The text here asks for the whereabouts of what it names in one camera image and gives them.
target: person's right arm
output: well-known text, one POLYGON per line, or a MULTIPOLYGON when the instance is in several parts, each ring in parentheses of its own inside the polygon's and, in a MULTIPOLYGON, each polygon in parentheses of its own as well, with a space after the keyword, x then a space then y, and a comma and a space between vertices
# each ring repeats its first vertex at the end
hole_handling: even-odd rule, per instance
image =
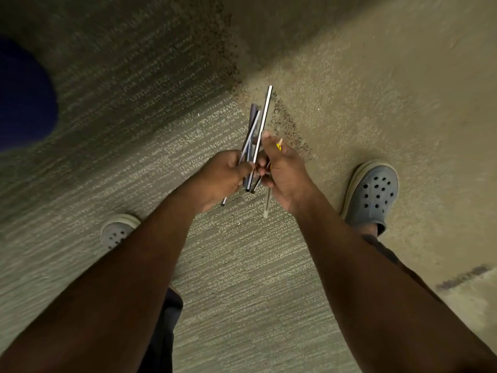
POLYGON ((345 224, 288 146, 264 135, 274 197, 306 240, 345 340, 364 371, 497 371, 497 357, 444 304, 345 224))

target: ankle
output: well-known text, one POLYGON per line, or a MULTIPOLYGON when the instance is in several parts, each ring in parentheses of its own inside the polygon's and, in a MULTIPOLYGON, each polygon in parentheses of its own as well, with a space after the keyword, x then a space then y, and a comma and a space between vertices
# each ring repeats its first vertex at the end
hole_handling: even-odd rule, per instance
POLYGON ((359 235, 369 235, 373 237, 378 237, 378 224, 361 224, 354 226, 355 231, 359 233, 359 235))

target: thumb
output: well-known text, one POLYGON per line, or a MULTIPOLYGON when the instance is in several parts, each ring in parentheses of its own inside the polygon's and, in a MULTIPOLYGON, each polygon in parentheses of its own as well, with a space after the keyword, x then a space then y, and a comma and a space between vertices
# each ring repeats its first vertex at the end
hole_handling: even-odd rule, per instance
POLYGON ((241 162, 235 168, 235 172, 237 173, 239 179, 242 180, 253 171, 254 167, 255 165, 253 162, 241 162))
POLYGON ((282 152, 276 146, 274 138, 271 137, 269 131, 263 131, 262 133, 262 146, 264 151, 272 162, 275 162, 279 157, 281 157, 282 152))

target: person's left arm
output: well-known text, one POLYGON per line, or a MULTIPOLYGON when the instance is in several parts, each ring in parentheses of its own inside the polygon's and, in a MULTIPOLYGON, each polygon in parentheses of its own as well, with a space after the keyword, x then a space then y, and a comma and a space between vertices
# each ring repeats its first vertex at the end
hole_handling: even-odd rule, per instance
POLYGON ((239 151, 216 154, 118 247, 71 283, 0 357, 0 371, 136 372, 198 212, 252 171, 239 151))

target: crocs shoe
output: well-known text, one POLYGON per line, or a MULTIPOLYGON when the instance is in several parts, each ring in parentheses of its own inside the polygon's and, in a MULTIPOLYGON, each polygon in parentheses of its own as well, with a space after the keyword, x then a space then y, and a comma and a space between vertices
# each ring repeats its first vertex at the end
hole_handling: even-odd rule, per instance
POLYGON ((100 240, 104 246, 112 249, 120 244, 139 225, 140 220, 135 216, 126 213, 112 216, 103 223, 100 240))
POLYGON ((341 217, 351 226, 376 223, 378 235, 387 225, 385 217, 399 194, 399 177, 388 163, 375 160, 357 167, 348 186, 341 217))

